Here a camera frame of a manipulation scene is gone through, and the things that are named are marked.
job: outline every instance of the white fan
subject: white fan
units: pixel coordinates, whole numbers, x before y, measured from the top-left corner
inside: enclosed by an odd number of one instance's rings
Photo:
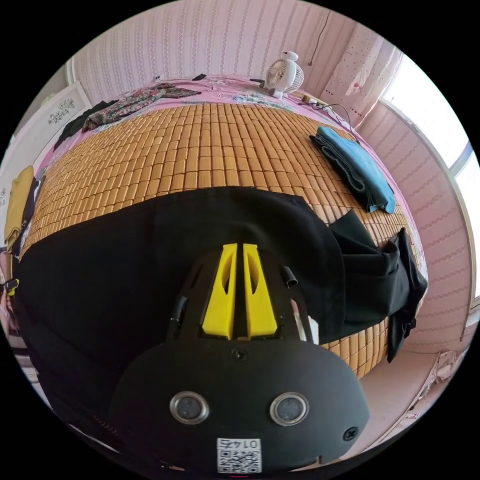
[[[293,51],[284,51],[266,73],[266,80],[260,87],[276,99],[281,99],[283,94],[298,90],[304,82],[304,73],[296,64],[299,56]]]

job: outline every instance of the black fabric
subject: black fabric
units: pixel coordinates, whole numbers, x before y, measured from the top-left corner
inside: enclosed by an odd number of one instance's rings
[[[405,228],[378,248],[350,210],[330,225],[340,246],[345,270],[344,336],[372,327],[390,316],[387,360],[391,362],[410,330],[427,291]]]
[[[423,285],[408,237],[397,237],[380,251],[353,211],[329,228],[293,195],[248,187],[173,193],[31,246],[13,263],[15,313],[57,415],[118,450],[92,417],[106,416],[127,366],[164,341],[176,296],[202,254],[243,242],[282,257],[318,321],[321,344],[399,308],[390,324],[395,355],[415,326],[421,288],[408,286]]]
[[[14,244],[11,246],[11,254],[18,257],[20,254],[20,248],[22,243],[22,236],[25,232],[25,228],[27,227],[28,223],[34,216],[35,210],[35,190],[39,186],[39,181],[34,177],[31,181],[30,191],[28,192],[28,197],[26,198],[26,204],[23,208],[23,214],[21,216],[21,229],[20,235],[15,240]]]
[[[106,109],[110,105],[116,104],[118,100],[112,100],[109,102],[101,101],[97,103],[89,110],[84,111],[80,116],[74,118],[72,121],[69,121],[65,127],[63,127],[63,131],[60,134],[60,137],[56,141],[55,145],[53,146],[53,150],[55,151],[67,138],[72,137],[77,132],[79,132],[82,127],[84,126],[85,120],[91,114],[98,112],[100,110]]]

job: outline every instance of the cable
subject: cable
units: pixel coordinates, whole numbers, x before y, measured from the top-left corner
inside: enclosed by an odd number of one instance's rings
[[[341,104],[341,103],[331,103],[330,105],[322,105],[322,106],[319,106],[319,105],[316,105],[315,103],[305,103],[303,101],[301,101],[299,103],[299,105],[307,105],[309,107],[312,108],[312,110],[324,110],[326,109],[327,107],[335,107],[335,106],[338,106],[338,107],[342,107],[344,110],[345,110],[345,113],[346,113],[346,117],[348,118],[348,127],[350,128],[350,132],[353,136],[353,138],[355,138],[355,141],[360,145],[360,141],[359,139],[357,138],[357,136],[355,135],[353,129],[352,129],[352,122],[350,121],[350,115],[349,115],[349,112],[348,110]],[[343,127],[343,125],[338,121],[337,118],[333,118],[331,115],[328,115],[331,119],[335,120],[335,122],[337,122],[341,127]]]
[[[314,62],[314,56],[315,54],[317,53],[317,48],[319,47],[319,43],[320,43],[320,37],[322,36],[322,33],[324,32],[325,30],[325,27],[327,26],[327,23],[329,21],[329,17],[330,17],[330,13],[331,13],[331,10],[328,11],[328,14],[326,16],[326,20],[325,20],[325,24],[323,25],[322,29],[320,30],[320,33],[318,34],[318,38],[316,39],[316,47],[315,47],[315,50],[313,51],[313,54],[311,56],[311,59],[310,61],[308,62],[308,66],[311,67],[313,65],[313,62]]]

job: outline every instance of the pink bedsheet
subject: pink bedsheet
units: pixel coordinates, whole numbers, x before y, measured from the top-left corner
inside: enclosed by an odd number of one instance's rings
[[[157,84],[160,80],[152,82],[150,85],[153,86]],[[305,117],[317,120],[319,122],[323,122],[328,125],[335,126],[337,128],[341,128],[346,132],[351,134],[350,125],[349,123],[339,117],[335,112],[330,109],[324,110],[315,110],[310,105],[301,104],[300,100],[290,96],[284,97],[281,99],[273,98],[267,94],[265,90],[259,88],[258,83],[252,82],[248,79],[248,77],[229,77],[229,76],[207,76],[203,80],[199,81],[192,81],[189,79],[181,79],[181,80],[168,80],[170,83],[175,84],[179,87],[196,90],[201,92],[199,95],[195,95],[192,97],[186,98],[162,98],[161,100],[157,101],[156,103],[130,115],[120,122],[124,122],[132,117],[136,117],[138,115],[144,115],[148,112],[153,112],[155,110],[163,110],[163,109],[170,109],[175,107],[184,107],[185,105],[195,105],[201,103],[220,103],[220,104],[244,104],[244,105],[260,105],[266,108],[276,108],[282,110],[288,110],[290,112],[295,112],[300,115],[304,115]],[[126,92],[120,98],[125,98],[130,94],[130,92]],[[51,164],[55,163],[60,157],[62,157],[66,152],[73,149],[77,146],[80,142],[84,139],[91,137],[92,135],[97,134],[98,132],[102,132],[106,130],[116,123],[112,123],[110,125],[102,125],[101,127],[90,130],[85,133],[81,131],[75,134],[74,136],[67,138],[55,151],[52,149],[46,154],[45,158],[42,160],[41,164],[38,167],[38,172],[41,171],[43,168],[50,166]],[[400,204],[402,211],[404,212],[407,220],[409,221],[411,231],[414,235],[412,239],[420,252],[421,255],[421,268],[422,274],[424,276],[427,275],[427,266],[425,262],[424,252],[422,249],[422,243],[420,241],[420,235],[417,231],[415,226],[415,222],[412,216],[412,213],[407,205],[407,202],[402,195],[398,185],[395,183],[394,179],[390,175],[390,172],[387,170],[383,162],[377,156],[377,154],[373,151],[370,145],[363,140],[363,138],[353,129],[354,135],[360,142],[361,146],[365,148],[373,159],[378,164],[378,167],[384,174],[385,178],[387,179],[388,183],[390,184],[392,190],[395,193],[396,200]]]

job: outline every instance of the curtain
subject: curtain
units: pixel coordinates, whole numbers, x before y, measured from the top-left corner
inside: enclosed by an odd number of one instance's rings
[[[402,56],[397,47],[358,23],[320,99],[343,105],[357,128],[390,86]],[[343,108],[333,109],[345,118]]]

